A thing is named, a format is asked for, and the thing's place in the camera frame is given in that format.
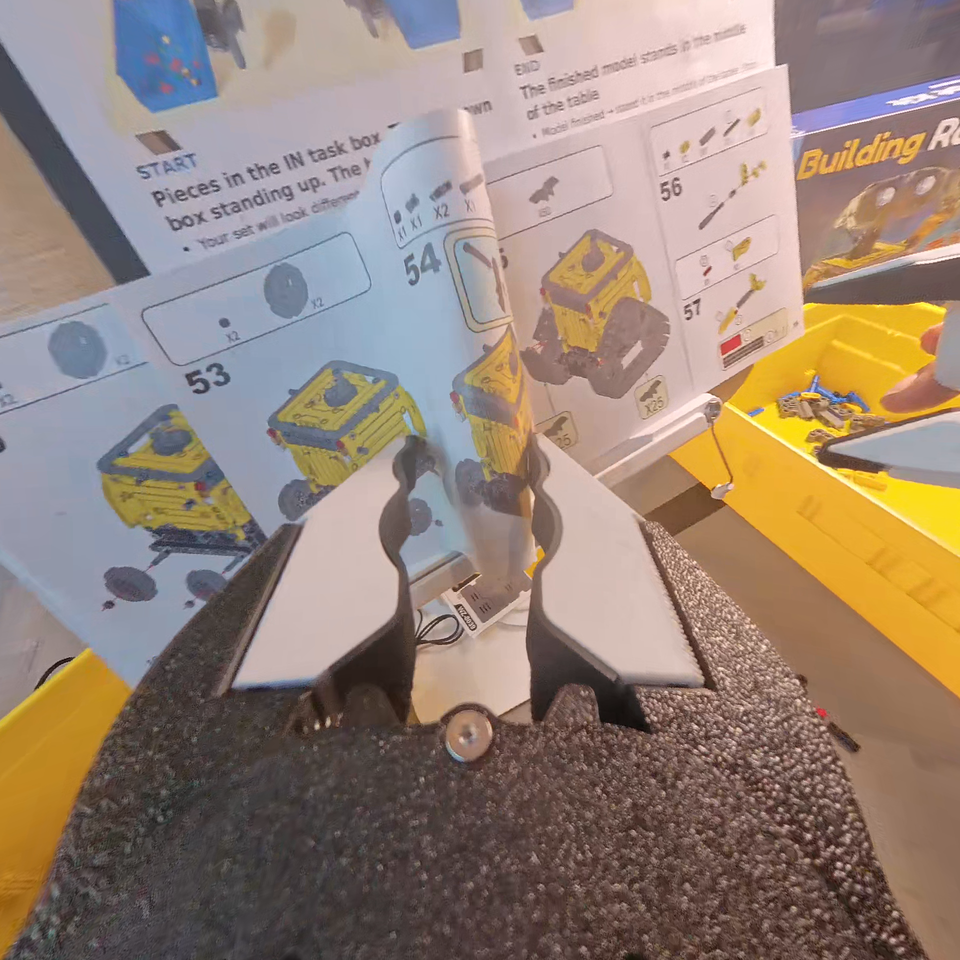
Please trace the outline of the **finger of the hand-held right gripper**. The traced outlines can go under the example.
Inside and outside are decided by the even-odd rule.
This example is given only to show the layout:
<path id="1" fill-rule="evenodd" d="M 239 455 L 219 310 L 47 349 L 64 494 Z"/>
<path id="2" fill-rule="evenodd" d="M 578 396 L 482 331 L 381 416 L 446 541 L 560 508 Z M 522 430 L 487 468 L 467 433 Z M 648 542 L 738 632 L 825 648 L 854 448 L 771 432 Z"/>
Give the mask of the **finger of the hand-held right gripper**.
<path id="1" fill-rule="evenodd" d="M 821 444 L 816 459 L 834 470 L 959 489 L 959 410 L 909 416 Z"/>
<path id="2" fill-rule="evenodd" d="M 814 283 L 810 304 L 906 306 L 959 300 L 959 254 L 915 253 Z"/>

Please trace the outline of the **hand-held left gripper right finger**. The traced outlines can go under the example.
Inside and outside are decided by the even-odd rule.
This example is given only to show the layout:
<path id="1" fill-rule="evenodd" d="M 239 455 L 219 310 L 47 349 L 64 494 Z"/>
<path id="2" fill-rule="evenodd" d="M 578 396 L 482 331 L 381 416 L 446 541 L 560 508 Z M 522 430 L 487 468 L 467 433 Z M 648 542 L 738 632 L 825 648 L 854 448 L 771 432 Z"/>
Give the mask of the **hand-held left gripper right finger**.
<path id="1" fill-rule="evenodd" d="M 634 510 L 540 435 L 527 460 L 544 553 L 526 626 L 532 720 L 578 688 L 600 722 L 648 730 L 638 690 L 707 688 L 690 621 Z"/>

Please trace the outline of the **blue toy kit box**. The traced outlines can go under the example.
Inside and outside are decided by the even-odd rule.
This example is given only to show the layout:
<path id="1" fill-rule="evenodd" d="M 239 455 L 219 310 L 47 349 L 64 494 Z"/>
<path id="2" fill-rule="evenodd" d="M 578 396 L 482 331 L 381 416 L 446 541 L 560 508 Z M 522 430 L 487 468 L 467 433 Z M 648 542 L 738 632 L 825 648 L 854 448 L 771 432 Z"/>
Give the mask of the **blue toy kit box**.
<path id="1" fill-rule="evenodd" d="M 793 115 L 801 288 L 959 240 L 959 77 Z"/>

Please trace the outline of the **grey desk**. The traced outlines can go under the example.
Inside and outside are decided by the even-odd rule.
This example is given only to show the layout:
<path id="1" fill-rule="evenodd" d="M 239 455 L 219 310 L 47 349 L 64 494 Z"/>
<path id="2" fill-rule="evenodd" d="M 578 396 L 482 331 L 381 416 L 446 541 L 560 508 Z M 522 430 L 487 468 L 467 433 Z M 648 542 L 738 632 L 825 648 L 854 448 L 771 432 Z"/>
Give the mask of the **grey desk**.
<path id="1" fill-rule="evenodd" d="M 616 488 L 765 630 L 838 729 L 894 894 L 930 958 L 958 958 L 958 697 L 673 462 Z"/>

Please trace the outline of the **pile of red black pins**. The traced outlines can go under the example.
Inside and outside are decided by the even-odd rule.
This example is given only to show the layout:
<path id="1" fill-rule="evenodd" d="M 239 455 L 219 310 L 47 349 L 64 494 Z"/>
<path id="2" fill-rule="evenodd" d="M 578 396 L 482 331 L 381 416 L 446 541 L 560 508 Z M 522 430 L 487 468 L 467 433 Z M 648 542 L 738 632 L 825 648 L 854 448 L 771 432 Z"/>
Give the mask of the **pile of red black pins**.
<path id="1" fill-rule="evenodd" d="M 826 728 L 836 743 L 839 744 L 845 751 L 850 754 L 857 754 L 861 751 L 861 744 L 858 742 L 858 740 L 849 734 L 842 726 L 840 726 L 832 714 L 816 703 L 814 704 L 814 710 L 821 720 L 822 725 Z"/>

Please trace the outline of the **person's right hand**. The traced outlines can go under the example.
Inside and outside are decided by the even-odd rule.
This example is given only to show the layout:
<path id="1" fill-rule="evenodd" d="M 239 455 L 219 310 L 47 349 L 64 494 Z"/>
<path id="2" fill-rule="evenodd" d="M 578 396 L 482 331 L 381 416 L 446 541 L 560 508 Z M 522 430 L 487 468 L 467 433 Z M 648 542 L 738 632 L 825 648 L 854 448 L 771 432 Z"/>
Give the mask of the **person's right hand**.
<path id="1" fill-rule="evenodd" d="M 942 406 L 958 397 L 958 388 L 943 382 L 938 371 L 944 326 L 943 322 L 937 323 L 920 336 L 920 347 L 933 359 L 882 395 L 880 403 L 886 411 L 894 414 L 918 413 Z"/>

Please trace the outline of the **white instruction booklet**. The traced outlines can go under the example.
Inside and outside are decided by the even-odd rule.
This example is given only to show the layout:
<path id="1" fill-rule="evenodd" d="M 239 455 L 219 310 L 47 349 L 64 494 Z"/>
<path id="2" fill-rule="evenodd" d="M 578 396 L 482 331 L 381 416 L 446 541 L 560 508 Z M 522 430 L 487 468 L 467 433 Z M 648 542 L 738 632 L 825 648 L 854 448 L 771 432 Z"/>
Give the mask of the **white instruction booklet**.
<path id="1" fill-rule="evenodd" d="M 346 200 L 2 325 L 2 563 L 134 684 L 284 523 L 420 438 L 412 576 L 525 567 L 536 434 L 607 482 L 801 327 L 790 74 L 489 157 L 388 128 Z"/>

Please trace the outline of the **heap of grey brick parts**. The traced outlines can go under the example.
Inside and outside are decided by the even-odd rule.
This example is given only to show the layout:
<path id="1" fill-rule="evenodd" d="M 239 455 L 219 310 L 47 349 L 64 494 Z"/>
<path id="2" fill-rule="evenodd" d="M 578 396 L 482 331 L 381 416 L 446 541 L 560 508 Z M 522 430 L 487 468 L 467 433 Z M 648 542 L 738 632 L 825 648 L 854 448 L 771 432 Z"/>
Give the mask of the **heap of grey brick parts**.
<path id="1" fill-rule="evenodd" d="M 892 424 L 890 416 L 872 407 L 862 392 L 834 388 L 817 370 L 806 376 L 802 389 L 788 390 L 747 413 L 812 462 L 821 462 L 820 453 L 829 441 Z"/>

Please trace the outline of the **yellow plastic storage bin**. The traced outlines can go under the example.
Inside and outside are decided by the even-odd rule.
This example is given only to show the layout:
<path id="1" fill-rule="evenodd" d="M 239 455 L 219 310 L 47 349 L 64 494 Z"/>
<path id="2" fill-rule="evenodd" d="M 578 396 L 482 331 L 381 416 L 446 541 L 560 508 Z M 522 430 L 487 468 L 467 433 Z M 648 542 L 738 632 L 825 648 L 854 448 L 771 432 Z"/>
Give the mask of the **yellow plastic storage bin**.
<path id="1" fill-rule="evenodd" d="M 85 650 L 2 718 L 2 956 L 42 893 L 81 787 L 130 695 Z"/>
<path id="2" fill-rule="evenodd" d="M 835 471 L 811 455 L 816 421 L 779 415 L 810 387 L 853 392 L 870 413 L 930 355 L 931 304 L 804 308 L 805 331 L 757 360 L 716 432 L 734 477 L 726 504 L 953 694 L 959 693 L 957 489 Z"/>

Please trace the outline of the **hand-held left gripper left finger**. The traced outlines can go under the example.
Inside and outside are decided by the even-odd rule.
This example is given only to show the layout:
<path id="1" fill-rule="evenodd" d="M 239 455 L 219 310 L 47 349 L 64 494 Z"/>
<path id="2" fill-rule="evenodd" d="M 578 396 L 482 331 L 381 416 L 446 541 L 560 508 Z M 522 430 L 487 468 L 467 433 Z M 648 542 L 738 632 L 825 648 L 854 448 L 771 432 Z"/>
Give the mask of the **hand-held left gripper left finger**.
<path id="1" fill-rule="evenodd" d="M 228 690 L 305 690 L 317 724 L 405 724 L 416 664 L 402 546 L 419 440 L 387 446 L 283 526 L 266 591 L 241 634 Z"/>

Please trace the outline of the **white printed task sheet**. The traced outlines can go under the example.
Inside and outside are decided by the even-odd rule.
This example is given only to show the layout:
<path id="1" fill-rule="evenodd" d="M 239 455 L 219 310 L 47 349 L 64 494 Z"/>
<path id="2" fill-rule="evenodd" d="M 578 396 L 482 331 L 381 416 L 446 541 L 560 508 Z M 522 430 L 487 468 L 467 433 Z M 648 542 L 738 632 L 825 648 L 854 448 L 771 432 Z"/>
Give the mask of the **white printed task sheet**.
<path id="1" fill-rule="evenodd" d="M 776 63 L 775 3 L 3 1 L 2 116 L 114 283 L 345 204 L 391 129 L 485 162 Z"/>

